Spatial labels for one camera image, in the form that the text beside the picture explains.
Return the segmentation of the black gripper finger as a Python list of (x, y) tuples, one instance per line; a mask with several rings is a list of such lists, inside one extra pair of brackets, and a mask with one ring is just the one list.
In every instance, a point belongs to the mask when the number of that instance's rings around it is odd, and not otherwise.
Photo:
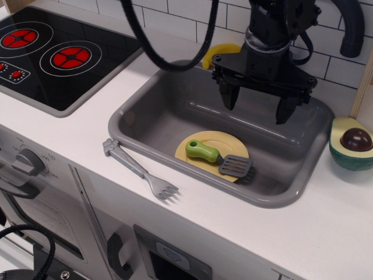
[(276, 124), (285, 124), (291, 117), (300, 98), (298, 96), (281, 97), (276, 110)]
[(238, 99), (238, 94), (240, 92), (240, 85), (237, 83), (229, 82), (225, 79), (220, 79), (219, 92), (224, 106), (228, 110), (233, 110)]

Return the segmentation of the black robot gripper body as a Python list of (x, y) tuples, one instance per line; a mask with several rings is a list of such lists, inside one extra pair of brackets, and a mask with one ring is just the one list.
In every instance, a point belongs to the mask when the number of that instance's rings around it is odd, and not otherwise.
[(309, 99), (317, 79), (299, 69), (290, 59), (288, 47), (283, 50), (260, 52), (244, 44), (240, 52), (217, 54), (212, 58), (213, 79), (237, 83), (276, 97), (298, 96)]

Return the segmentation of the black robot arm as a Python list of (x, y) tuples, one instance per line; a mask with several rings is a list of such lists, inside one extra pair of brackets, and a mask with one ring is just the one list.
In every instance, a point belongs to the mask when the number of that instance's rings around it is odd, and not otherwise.
[(291, 42), (301, 37), (313, 52), (306, 31), (320, 9), (314, 1), (251, 1), (251, 17), (240, 52), (212, 57), (213, 79), (225, 107), (232, 110), (241, 88), (280, 98), (277, 124), (284, 124), (297, 106), (308, 103), (317, 79), (300, 69), (310, 57), (293, 59)]

